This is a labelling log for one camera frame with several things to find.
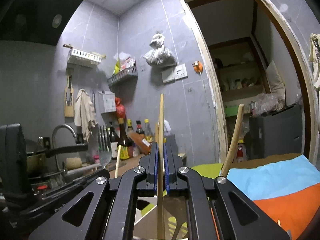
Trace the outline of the light bamboo chopstick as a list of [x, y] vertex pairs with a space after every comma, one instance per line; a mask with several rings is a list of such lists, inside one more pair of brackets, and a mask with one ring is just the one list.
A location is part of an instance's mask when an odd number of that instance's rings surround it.
[[159, 143], [159, 124], [155, 123], [155, 142]]
[[117, 177], [118, 177], [118, 170], [119, 170], [119, 163], [120, 163], [120, 154], [121, 154], [121, 145], [118, 146], [116, 166], [115, 166], [115, 171], [114, 171], [114, 178], [117, 178]]

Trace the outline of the silver fork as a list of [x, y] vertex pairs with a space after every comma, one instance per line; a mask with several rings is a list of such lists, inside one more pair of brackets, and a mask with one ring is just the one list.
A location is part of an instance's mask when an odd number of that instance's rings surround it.
[[100, 163], [103, 169], [108, 170], [108, 164], [111, 161], [112, 158], [112, 152], [110, 147], [107, 144], [107, 140], [105, 137], [105, 131], [103, 126], [99, 125], [99, 138], [101, 142], [101, 150], [100, 150]]

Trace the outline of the white plastic utensil caddy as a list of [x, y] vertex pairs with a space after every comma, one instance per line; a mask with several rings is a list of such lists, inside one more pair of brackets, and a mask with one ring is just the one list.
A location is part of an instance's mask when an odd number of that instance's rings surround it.
[[[133, 239], [158, 239], [157, 197], [138, 197]], [[188, 239], [186, 202], [183, 197], [163, 197], [164, 239]]]

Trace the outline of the dark soy sauce bottle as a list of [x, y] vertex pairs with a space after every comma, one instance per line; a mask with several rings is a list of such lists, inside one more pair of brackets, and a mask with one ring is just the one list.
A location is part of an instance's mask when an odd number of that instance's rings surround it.
[[131, 140], [127, 137], [126, 131], [125, 131], [125, 125], [124, 125], [124, 119], [119, 118], [119, 130], [120, 130], [120, 137], [119, 141], [117, 143], [117, 148], [120, 150], [120, 159], [126, 160], [133, 157], [133, 143]]

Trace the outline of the chrome faucet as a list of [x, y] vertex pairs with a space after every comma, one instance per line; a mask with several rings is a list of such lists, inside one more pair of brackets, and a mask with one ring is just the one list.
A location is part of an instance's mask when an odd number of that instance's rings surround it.
[[54, 128], [51, 155], [75, 153], [87, 149], [88, 145], [84, 142], [83, 135], [75, 131], [70, 125], [61, 124]]

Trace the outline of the colourful striped towel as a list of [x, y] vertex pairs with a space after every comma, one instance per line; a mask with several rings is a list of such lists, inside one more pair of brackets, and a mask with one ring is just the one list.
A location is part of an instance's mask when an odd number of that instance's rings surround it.
[[227, 178], [292, 239], [319, 239], [319, 170], [304, 155], [233, 163]]

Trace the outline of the hanging white cloth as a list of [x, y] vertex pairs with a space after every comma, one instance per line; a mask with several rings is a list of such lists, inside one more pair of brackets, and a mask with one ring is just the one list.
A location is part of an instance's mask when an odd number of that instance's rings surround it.
[[89, 142], [89, 137], [92, 134], [91, 130], [97, 126], [98, 121], [93, 102], [84, 89], [80, 89], [77, 94], [74, 113], [75, 126], [81, 127], [84, 140]]

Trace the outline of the wooden knife holder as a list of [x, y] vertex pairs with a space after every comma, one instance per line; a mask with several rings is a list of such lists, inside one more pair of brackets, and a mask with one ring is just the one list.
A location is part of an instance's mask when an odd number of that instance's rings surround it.
[[74, 89], [71, 75], [67, 76], [67, 85], [64, 91], [64, 117], [74, 117]]

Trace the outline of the red plastic bag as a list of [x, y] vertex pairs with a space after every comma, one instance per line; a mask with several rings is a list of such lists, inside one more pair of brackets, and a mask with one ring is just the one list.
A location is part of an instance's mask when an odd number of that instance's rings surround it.
[[115, 97], [115, 103], [116, 103], [116, 116], [117, 116], [117, 118], [125, 119], [126, 111], [125, 111], [124, 105], [121, 103], [121, 99], [118, 97]]

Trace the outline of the black cabinet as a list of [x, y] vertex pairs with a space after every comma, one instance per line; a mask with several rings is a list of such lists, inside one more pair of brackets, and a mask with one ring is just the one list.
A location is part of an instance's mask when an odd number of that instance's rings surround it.
[[302, 111], [295, 104], [279, 112], [249, 117], [244, 143], [249, 159], [302, 151]]

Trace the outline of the clear plastic bag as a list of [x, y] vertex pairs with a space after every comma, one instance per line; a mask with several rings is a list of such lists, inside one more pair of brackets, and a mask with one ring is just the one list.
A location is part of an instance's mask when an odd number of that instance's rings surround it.
[[283, 102], [275, 93], [261, 93], [254, 97], [253, 115], [259, 116], [265, 113], [280, 111], [284, 107]]

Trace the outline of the hanging white plastic bag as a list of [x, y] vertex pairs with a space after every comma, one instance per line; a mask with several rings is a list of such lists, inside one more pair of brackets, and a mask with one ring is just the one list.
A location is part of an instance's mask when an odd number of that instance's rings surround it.
[[165, 36], [162, 33], [153, 35], [149, 44], [151, 50], [143, 58], [152, 67], [167, 68], [176, 66], [176, 59], [164, 44]]

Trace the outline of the black range hood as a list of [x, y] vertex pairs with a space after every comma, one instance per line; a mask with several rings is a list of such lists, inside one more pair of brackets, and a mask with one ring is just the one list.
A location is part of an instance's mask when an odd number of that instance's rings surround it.
[[1, 40], [57, 45], [84, 0], [14, 0], [1, 19]]

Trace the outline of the white rubber gloves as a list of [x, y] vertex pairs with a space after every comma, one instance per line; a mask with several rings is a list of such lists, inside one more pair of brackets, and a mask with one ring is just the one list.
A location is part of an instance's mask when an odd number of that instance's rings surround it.
[[316, 89], [319, 89], [319, 53], [319, 34], [311, 34], [309, 60], [313, 63], [313, 84]]

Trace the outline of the white wall box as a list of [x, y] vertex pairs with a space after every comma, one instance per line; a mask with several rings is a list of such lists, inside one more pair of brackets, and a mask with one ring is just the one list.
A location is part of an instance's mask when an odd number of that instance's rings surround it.
[[116, 111], [115, 94], [109, 91], [98, 92], [100, 113], [112, 113]]

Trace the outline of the grey wall shelf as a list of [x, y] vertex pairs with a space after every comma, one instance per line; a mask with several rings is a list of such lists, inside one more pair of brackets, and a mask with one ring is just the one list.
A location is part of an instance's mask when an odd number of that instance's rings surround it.
[[125, 80], [134, 78], [138, 76], [137, 67], [133, 66], [130, 68], [125, 68], [124, 70], [120, 71], [116, 75], [108, 78], [107, 83], [109, 86], [114, 86], [116, 84], [122, 83]]

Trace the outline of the white wall rack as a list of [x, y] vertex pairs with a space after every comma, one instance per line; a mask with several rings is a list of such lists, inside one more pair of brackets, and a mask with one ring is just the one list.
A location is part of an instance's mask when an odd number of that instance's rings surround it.
[[95, 68], [101, 62], [106, 59], [106, 55], [99, 54], [96, 52], [87, 52], [85, 50], [81, 50], [75, 48], [71, 44], [64, 44], [64, 48], [69, 49], [67, 63], [79, 65], [82, 67]]

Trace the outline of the wall socket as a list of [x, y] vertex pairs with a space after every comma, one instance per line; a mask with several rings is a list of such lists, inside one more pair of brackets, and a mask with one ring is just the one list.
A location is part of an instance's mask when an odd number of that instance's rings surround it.
[[187, 69], [185, 64], [181, 64], [176, 67], [167, 68], [162, 71], [163, 83], [170, 83], [179, 79], [188, 77]]

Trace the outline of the orange wall hook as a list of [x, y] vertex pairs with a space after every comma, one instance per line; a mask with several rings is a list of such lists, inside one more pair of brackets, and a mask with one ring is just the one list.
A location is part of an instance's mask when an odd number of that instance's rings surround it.
[[193, 62], [192, 66], [193, 66], [194, 71], [195, 71], [197, 74], [202, 74], [202, 72], [203, 72], [203, 65], [202, 65], [202, 63], [201, 63], [200, 61], [195, 61], [195, 62]]

